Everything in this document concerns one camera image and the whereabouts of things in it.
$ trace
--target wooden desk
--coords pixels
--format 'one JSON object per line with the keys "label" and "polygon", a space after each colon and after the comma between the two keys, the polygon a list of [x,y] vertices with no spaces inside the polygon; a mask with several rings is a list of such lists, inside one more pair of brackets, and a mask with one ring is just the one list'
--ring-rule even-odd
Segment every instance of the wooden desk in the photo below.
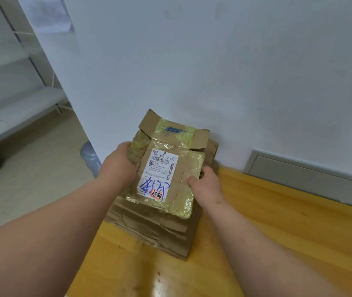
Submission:
{"label": "wooden desk", "polygon": [[[264,233],[352,293],[352,207],[235,170],[219,170],[226,199]],[[203,216],[182,261],[103,223],[69,297],[241,296]]]}

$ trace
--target barcode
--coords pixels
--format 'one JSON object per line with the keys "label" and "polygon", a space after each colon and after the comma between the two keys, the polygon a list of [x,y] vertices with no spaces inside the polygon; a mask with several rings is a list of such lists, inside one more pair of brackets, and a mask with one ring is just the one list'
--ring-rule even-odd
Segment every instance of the barcode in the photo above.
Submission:
{"label": "barcode", "polygon": [[168,176],[167,176],[167,180],[170,179],[170,176],[172,175],[172,171],[173,171],[173,166],[175,165],[175,163],[171,163],[170,164],[170,168],[169,168],[169,171],[168,171]]}
{"label": "barcode", "polygon": [[153,155],[152,160],[169,165],[169,160]]}

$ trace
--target blue water bottle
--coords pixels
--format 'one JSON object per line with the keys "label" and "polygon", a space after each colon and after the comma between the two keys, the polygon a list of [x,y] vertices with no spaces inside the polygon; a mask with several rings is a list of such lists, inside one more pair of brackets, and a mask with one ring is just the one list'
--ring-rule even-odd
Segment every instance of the blue water bottle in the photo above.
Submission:
{"label": "blue water bottle", "polygon": [[81,147],[80,155],[85,160],[87,167],[91,170],[94,177],[97,178],[102,163],[100,162],[99,157],[96,155],[96,152],[92,147],[90,141],[86,142]]}

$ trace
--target stack of flattened cardboard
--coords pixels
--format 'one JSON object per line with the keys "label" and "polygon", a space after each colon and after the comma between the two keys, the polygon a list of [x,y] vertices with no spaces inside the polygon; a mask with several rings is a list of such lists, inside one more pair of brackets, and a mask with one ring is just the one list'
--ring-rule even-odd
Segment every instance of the stack of flattened cardboard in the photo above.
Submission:
{"label": "stack of flattened cardboard", "polygon": [[208,134],[205,129],[163,120],[149,110],[129,148],[129,159],[139,165],[136,179],[117,197],[107,221],[186,259],[202,208],[193,199],[185,177],[198,177],[202,165],[212,165],[218,144],[208,139]]}

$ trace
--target forearm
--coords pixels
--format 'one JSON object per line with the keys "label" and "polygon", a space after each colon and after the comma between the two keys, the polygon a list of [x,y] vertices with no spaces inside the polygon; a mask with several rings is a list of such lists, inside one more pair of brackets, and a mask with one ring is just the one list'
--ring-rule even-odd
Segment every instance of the forearm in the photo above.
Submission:
{"label": "forearm", "polygon": [[246,297],[344,296],[228,203],[207,212]]}
{"label": "forearm", "polygon": [[0,295],[64,296],[121,188],[93,180],[0,227]]}

